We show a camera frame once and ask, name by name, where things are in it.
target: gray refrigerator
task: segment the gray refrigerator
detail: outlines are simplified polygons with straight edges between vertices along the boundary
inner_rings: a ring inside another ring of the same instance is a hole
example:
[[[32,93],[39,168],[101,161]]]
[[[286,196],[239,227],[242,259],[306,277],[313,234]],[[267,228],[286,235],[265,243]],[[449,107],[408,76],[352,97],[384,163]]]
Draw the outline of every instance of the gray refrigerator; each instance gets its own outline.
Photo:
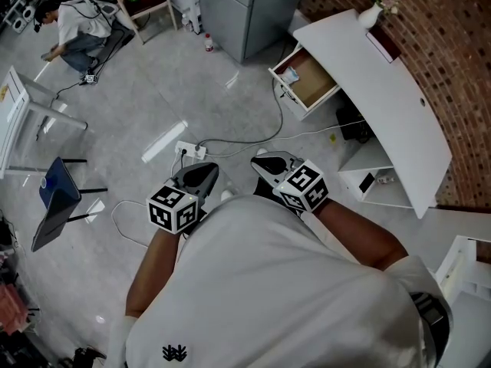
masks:
[[[300,0],[199,0],[203,29],[238,62],[280,39]]]

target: dark blue folding chair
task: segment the dark blue folding chair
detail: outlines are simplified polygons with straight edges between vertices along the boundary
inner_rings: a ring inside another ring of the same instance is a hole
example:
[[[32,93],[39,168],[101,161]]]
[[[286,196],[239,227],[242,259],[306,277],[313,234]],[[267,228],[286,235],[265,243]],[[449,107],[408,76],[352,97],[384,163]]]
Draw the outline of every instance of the dark blue folding chair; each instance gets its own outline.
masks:
[[[61,159],[58,157],[46,172],[44,184],[39,188],[39,195],[46,207],[46,215],[38,226],[32,241],[31,251],[36,252],[55,240],[63,232],[67,222],[90,217],[83,214],[70,218],[72,212],[86,193],[106,192],[107,188],[78,189],[65,163],[86,163],[86,159]]]

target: black and white cube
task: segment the black and white cube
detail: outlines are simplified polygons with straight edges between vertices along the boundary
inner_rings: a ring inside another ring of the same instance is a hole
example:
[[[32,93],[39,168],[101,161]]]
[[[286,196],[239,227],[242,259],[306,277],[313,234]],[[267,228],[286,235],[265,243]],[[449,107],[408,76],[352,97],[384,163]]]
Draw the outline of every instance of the black and white cube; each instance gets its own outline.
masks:
[[[147,198],[150,223],[177,234],[198,220],[198,197],[163,186]]]
[[[292,209],[313,212],[328,196],[324,173],[306,160],[285,181],[278,184],[275,194]]]

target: vase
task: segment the vase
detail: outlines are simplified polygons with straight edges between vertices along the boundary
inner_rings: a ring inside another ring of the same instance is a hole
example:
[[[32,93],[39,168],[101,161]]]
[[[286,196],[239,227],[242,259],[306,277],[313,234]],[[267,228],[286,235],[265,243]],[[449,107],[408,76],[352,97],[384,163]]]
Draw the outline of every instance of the vase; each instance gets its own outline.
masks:
[[[372,8],[363,11],[360,16],[358,16],[358,21],[364,28],[373,28],[375,23],[377,23],[378,15],[382,11],[383,9],[375,3]]]

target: power outlet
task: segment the power outlet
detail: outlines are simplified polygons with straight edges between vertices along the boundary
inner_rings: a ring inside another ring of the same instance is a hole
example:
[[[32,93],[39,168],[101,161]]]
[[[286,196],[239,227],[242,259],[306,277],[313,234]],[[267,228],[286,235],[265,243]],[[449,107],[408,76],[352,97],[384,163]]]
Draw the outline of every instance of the power outlet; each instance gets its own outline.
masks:
[[[179,141],[176,143],[176,153],[181,153],[183,150],[186,150],[185,156],[196,159],[205,159],[206,147],[201,146],[198,151],[196,151],[195,147],[196,144]]]

